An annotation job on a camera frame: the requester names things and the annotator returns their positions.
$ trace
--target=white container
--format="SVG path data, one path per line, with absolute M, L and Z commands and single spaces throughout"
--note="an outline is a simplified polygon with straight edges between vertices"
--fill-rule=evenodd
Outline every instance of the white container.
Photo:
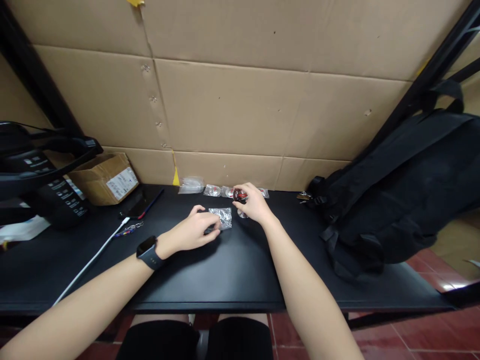
M 0 245 L 4 242 L 31 240 L 49 226 L 50 223 L 38 215 L 25 222 L 5 225 L 0 229 Z

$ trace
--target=charging cable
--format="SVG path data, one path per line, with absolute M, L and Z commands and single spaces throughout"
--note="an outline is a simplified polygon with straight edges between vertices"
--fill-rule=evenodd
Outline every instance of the charging cable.
M 53 303 L 52 307 L 54 307 L 55 305 L 57 305 L 59 303 L 60 300 L 62 300 L 65 296 L 65 294 L 70 290 L 70 288 L 77 282 L 77 280 L 79 279 L 80 276 L 82 276 L 82 274 L 84 273 L 85 270 L 87 270 L 89 268 L 89 266 L 95 261 L 95 259 L 102 253 L 102 251 L 105 249 L 105 247 L 109 244 L 109 242 L 114 238 L 114 236 L 122 229 L 122 227 L 128 223 L 130 220 L 129 217 L 126 217 L 125 219 L 123 219 L 123 221 L 121 222 L 120 226 L 113 232 L 112 235 L 110 235 L 110 237 L 108 238 L 107 241 L 105 241 L 105 243 L 102 245 L 102 247 L 100 248 L 100 250 L 98 250 L 98 252 L 90 259 L 90 261 L 83 267 L 83 269 L 77 274 L 77 276 L 75 276 L 75 278 L 71 281 L 71 283 L 66 287 L 66 289 L 61 293 L 61 295 L 58 297 L 58 299 Z

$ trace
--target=black desk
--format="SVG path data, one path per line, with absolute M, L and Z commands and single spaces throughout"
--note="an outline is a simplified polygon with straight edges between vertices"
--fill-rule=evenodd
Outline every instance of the black desk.
M 166 186 L 162 197 L 147 213 L 144 226 L 114 239 L 74 288 L 133 254 L 149 235 L 172 228 L 194 205 L 232 206 L 227 198 L 177 192 L 177 187 Z M 296 193 L 271 191 L 267 202 L 344 312 L 452 309 L 405 263 L 387 266 L 375 282 L 351 284 L 339 279 L 318 237 L 322 225 L 311 210 L 299 204 Z M 47 310 L 119 226 L 117 215 L 121 208 L 122 205 L 100 207 L 72 230 L 59 232 L 49 228 L 1 255 L 0 312 L 26 315 Z M 241 219 L 236 214 L 232 226 L 214 242 L 172 256 L 169 264 L 151 277 L 128 306 L 148 313 L 285 309 L 263 230 L 251 219 Z

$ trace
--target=person's leg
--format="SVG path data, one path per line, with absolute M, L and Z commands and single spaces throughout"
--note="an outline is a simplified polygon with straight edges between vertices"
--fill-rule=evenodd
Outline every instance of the person's leg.
M 192 360 L 198 340 L 188 315 L 136 315 L 116 359 Z
M 267 314 L 222 314 L 208 335 L 207 360 L 273 360 Z
M 130 327 L 141 323 L 147 323 L 149 321 L 159 320 L 173 320 L 188 324 L 189 316 L 187 314 L 139 314 L 135 315 Z
M 261 322 L 266 326 L 269 325 L 267 314 L 220 314 L 220 316 L 218 317 L 218 321 L 220 322 L 228 318 L 247 318 Z

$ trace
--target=red tile floor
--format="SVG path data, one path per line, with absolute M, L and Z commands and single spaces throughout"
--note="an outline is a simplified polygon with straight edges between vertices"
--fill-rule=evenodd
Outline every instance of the red tile floor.
M 439 291 L 469 284 L 431 250 L 407 262 Z M 359 315 L 351 313 L 350 317 Z M 95 342 L 77 360 L 115 359 L 132 318 L 120 316 L 110 329 L 116 333 L 115 341 Z M 217 319 L 218 315 L 197 315 L 194 327 L 207 329 Z M 286 313 L 269 314 L 268 322 L 276 360 L 308 359 Z M 366 360 L 480 360 L 480 307 L 358 330 L 353 336 Z

